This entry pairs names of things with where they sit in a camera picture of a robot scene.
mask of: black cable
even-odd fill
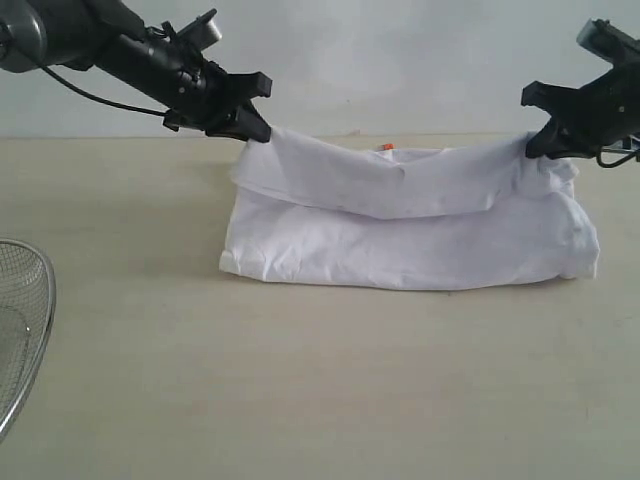
[[[596,160],[598,162],[598,165],[602,168],[618,168],[636,157],[640,159],[640,148],[635,152],[630,153],[626,157],[622,157],[620,160],[612,163],[605,163],[604,160],[602,160],[602,150],[600,150],[598,152],[598,155],[596,156]]]
[[[71,83],[68,80],[65,80],[64,78],[62,78],[60,75],[58,75],[56,72],[51,70],[46,65],[43,65],[41,62],[39,62],[38,60],[33,58],[33,56],[31,54],[27,53],[25,50],[20,48],[16,44],[15,41],[12,42],[11,47],[15,48],[20,54],[22,54],[28,60],[33,62],[34,65],[36,65],[39,69],[41,69],[44,73],[49,75],[51,78],[53,78],[57,82],[61,83],[62,85],[67,87],[72,92],[83,96],[84,98],[87,98],[87,99],[92,100],[94,102],[100,103],[102,105],[106,105],[108,107],[117,108],[117,109],[120,109],[120,110],[126,110],[128,112],[142,113],[144,115],[152,115],[154,117],[164,117],[165,116],[164,112],[160,112],[158,110],[149,110],[147,108],[134,107],[132,105],[126,105],[124,103],[113,102],[111,100],[107,100],[106,98],[98,97],[97,95],[94,95],[94,94],[89,93],[89,92],[87,92],[85,90],[82,90],[81,88],[76,87],[73,83]]]

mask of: white cloth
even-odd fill
[[[234,167],[221,270],[265,282],[463,290],[595,276],[596,230],[569,160],[528,136],[351,151],[274,129]]]

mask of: table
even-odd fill
[[[640,167],[578,161],[597,281],[387,292],[220,273],[240,148],[0,141],[0,236],[59,283],[3,479],[637,478]]]

